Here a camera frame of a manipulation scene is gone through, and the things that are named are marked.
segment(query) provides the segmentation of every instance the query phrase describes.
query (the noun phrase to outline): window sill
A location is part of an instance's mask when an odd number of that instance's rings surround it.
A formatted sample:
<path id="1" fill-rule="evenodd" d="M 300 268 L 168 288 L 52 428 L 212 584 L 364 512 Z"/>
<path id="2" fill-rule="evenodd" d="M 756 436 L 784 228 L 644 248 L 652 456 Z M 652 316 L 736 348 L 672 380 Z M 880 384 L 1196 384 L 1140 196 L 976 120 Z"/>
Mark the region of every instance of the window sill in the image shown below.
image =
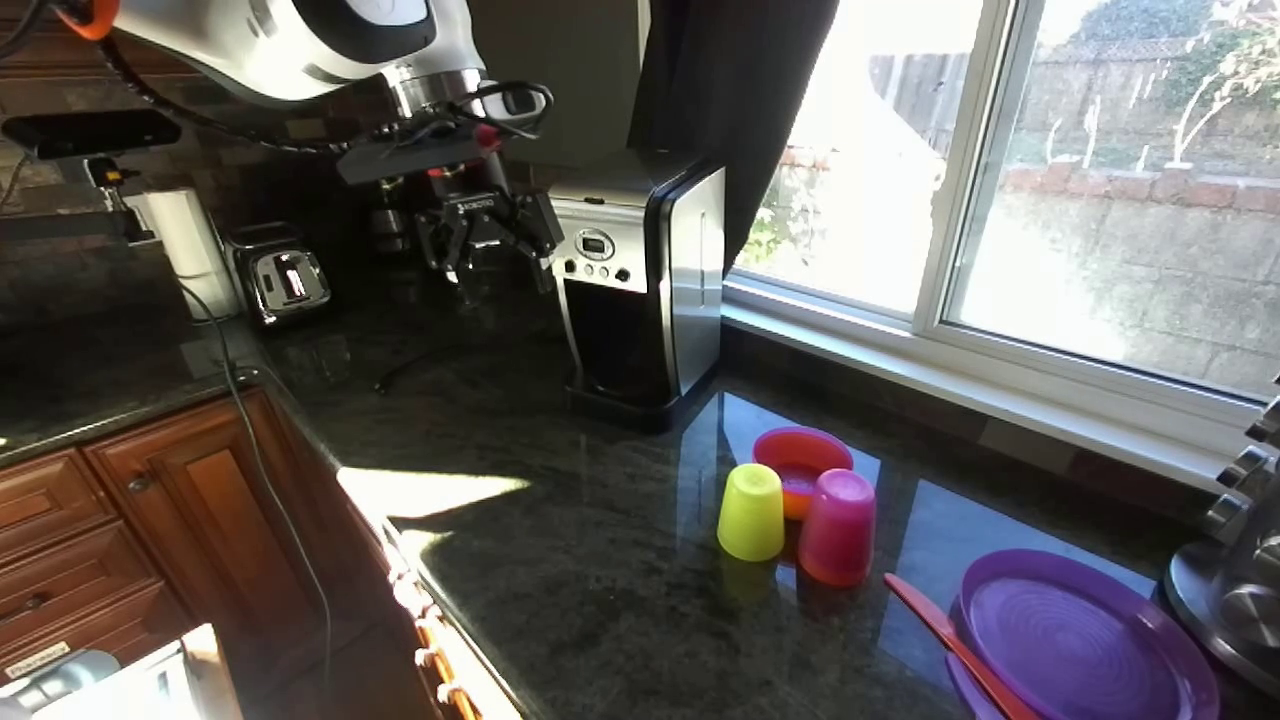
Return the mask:
<path id="1" fill-rule="evenodd" d="M 1052 404 L 1044 396 L 996 384 L 996 380 L 1020 380 L 1024 388 L 1048 388 L 1048 384 L 1072 384 L 1060 376 L 1036 376 L 1028 368 L 1012 368 L 1004 360 L 988 360 L 964 348 L 948 348 L 936 340 L 920 340 L 896 328 L 864 328 L 864 332 L 832 332 L 808 320 L 796 320 L 792 312 L 772 312 L 760 308 L 768 300 L 728 284 L 724 300 L 724 324 L 788 344 L 808 356 L 824 356 L 832 364 L 904 384 L 912 392 L 984 412 L 992 420 L 1064 440 L 1072 448 L 1168 476 L 1176 484 L 1200 488 L 1200 492 L 1220 492 L 1216 472 L 1248 444 L 1248 408 L 1236 416 L 1188 416 L 1180 424 L 1180 436 L 1196 436 L 1200 444 L 1152 432 L 1144 424 L 1120 424 L 1100 412 L 1080 412 Z M 1148 416 L 1148 412 L 1168 412 L 1144 400 L 1116 400 L 1104 392 L 1112 404 L 1112 416 Z"/>

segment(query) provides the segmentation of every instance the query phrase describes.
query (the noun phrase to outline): backsplash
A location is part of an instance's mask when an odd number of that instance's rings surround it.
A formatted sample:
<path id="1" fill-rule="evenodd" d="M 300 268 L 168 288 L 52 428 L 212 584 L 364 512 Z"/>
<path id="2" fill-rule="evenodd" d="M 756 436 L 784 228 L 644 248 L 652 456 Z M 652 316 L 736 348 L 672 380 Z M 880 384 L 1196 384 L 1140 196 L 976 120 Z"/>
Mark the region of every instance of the backsplash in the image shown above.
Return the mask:
<path id="1" fill-rule="evenodd" d="M 148 48 L 132 52 L 144 60 L 144 76 L 156 72 L 148 80 L 164 96 L 284 140 L 352 136 L 384 112 L 368 88 L 304 108 L 256 108 L 180 64 L 156 60 Z M 60 28 L 44 28 L 36 48 L 4 64 L 0 116 L 108 108 L 148 104 L 96 60 L 96 48 L 68 40 Z M 296 220 L 304 212 L 320 228 L 336 228 L 360 204 L 360 192 L 340 184 L 332 160 L 284 156 L 188 120 L 180 128 L 176 144 L 116 156 L 120 168 L 140 172 L 124 184 L 128 196 L 196 188 L 216 228 Z M 8 188 L 20 156 L 24 148 L 0 136 L 0 188 Z M 84 224 L 88 212 L 104 212 L 104 200 L 84 180 L 80 160 L 28 160 L 20 168 L 16 192 L 0 212 L 0 332 L 172 300 L 164 248 L 124 244 L 116 232 Z"/>

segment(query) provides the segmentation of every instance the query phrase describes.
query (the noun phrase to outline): dark granite countertop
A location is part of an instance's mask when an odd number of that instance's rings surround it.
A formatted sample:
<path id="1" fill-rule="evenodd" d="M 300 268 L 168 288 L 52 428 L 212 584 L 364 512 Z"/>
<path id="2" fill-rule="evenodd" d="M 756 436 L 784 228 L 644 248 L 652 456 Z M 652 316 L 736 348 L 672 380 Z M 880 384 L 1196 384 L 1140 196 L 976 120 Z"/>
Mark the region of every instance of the dark granite countertop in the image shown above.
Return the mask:
<path id="1" fill-rule="evenodd" d="M 220 372 L 200 360 L 216 348 L 208 328 L 160 328 L 120 324 L 120 360 L 56 384 L 68 396 L 8 396 L 4 380 L 16 440 L 48 440 L 8 444 L 0 464 L 216 392 Z M 12 340 L 8 364 L 32 372 L 32 352 L 52 348 L 68 336 Z M 548 300 L 520 292 L 460 304 L 416 276 L 380 276 L 280 336 L 232 324 L 232 356 L 264 368 L 356 504 L 420 548 L 528 716 L 964 716 L 940 644 L 880 580 L 828 592 L 788 556 L 720 556 L 724 472 L 776 424 L 828 428 L 856 452 L 880 496 L 872 568 L 940 604 L 996 548 L 1064 552 L 1152 596 L 1192 536 L 860 404 L 872 380 L 752 336 L 724 340 L 712 384 L 668 428 L 592 416 L 564 392 Z M 1228 716 L 1276 716 L 1276 704 L 1228 684 Z"/>

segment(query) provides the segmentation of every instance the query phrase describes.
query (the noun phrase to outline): window frame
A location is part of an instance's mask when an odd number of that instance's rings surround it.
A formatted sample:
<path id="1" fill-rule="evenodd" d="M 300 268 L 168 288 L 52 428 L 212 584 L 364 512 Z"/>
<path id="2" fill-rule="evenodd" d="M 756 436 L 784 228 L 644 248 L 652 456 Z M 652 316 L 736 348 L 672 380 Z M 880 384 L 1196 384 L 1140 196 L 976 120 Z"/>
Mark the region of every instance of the window frame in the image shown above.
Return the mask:
<path id="1" fill-rule="evenodd" d="M 964 236 L 980 228 L 996 196 L 1000 140 L 1012 128 L 1000 104 L 1016 100 L 1008 88 L 1020 88 L 1028 72 L 1040 16 L 1044 0 L 988 0 L 980 12 L 916 312 L 872 312 L 736 268 L 724 280 L 724 320 L 1212 492 L 1216 472 L 1248 444 L 1244 428 L 1264 408 L 1260 400 L 944 320 Z"/>

